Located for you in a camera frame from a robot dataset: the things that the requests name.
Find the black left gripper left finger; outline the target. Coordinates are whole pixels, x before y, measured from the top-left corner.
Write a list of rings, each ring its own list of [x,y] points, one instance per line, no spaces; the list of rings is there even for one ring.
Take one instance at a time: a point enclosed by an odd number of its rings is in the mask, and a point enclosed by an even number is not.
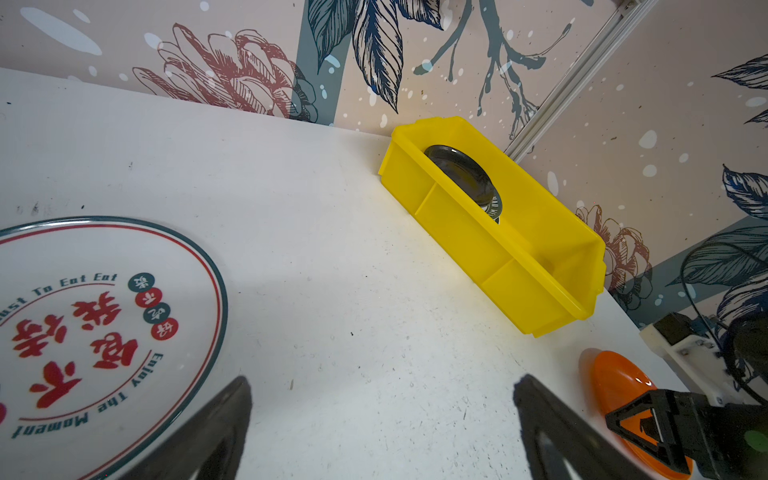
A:
[[[236,377],[125,479],[233,479],[245,449],[251,388]]]

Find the orange plate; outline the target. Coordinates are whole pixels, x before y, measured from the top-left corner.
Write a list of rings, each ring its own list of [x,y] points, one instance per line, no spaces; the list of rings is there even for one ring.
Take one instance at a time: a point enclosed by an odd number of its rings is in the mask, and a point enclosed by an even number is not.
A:
[[[657,389],[639,367],[626,357],[612,351],[602,351],[597,354],[590,375],[598,411],[603,415],[623,407],[650,390]],[[621,425],[654,445],[659,442],[657,426],[650,410],[623,420]],[[691,477],[693,462],[690,459],[686,459],[689,473],[679,473],[660,463],[631,442],[623,438],[620,440],[637,459],[663,477],[667,479]]]

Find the white plate red characters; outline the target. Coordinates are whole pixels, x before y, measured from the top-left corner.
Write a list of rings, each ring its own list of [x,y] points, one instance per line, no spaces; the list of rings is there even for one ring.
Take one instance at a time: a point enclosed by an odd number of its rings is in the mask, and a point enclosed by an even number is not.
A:
[[[115,216],[1,233],[1,475],[105,479],[181,415],[228,317],[212,257]]]

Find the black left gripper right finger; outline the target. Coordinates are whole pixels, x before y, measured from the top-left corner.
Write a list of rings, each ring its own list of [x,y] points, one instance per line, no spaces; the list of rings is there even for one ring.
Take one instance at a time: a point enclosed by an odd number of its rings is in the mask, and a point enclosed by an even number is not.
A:
[[[515,384],[521,439],[533,479],[647,479],[538,379]]]

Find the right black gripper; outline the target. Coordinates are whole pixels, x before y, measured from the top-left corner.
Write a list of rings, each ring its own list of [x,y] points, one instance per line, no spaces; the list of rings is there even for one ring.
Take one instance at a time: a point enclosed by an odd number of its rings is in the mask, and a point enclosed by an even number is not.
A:
[[[604,394],[606,425],[642,463],[658,474],[689,474],[690,458],[709,479],[767,477],[765,405],[712,406],[701,394],[676,393],[675,423],[684,456],[672,448],[675,437],[662,426],[671,406],[666,394],[659,389]]]

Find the aluminium corner post right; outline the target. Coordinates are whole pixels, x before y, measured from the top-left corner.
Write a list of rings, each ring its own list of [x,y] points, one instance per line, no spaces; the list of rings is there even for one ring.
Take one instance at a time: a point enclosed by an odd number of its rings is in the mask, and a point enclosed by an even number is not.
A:
[[[511,141],[505,150],[509,158],[519,164],[534,151],[536,143],[656,4],[656,0],[618,3],[617,9],[546,98],[533,119]]]

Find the yellow plastic bin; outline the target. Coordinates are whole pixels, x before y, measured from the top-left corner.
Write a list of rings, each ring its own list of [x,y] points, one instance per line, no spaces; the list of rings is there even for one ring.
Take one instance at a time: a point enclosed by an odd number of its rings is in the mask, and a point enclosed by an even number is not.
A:
[[[501,200],[498,221],[426,156],[433,145],[456,148],[489,175]],[[467,120],[396,127],[379,175],[522,333],[540,337],[594,314],[604,241]]]

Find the black round plate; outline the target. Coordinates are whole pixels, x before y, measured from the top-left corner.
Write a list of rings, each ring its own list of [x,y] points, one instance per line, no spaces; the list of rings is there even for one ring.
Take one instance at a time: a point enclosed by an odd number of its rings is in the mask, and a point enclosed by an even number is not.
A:
[[[432,145],[424,154],[480,208],[490,208],[496,189],[475,160],[447,145]]]

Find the teal patterned plate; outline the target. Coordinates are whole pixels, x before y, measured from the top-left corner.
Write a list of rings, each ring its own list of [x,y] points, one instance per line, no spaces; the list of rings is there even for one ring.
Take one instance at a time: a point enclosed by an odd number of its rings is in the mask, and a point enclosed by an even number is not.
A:
[[[484,207],[484,211],[495,223],[499,224],[503,211],[501,197],[498,194],[495,194],[491,201]]]

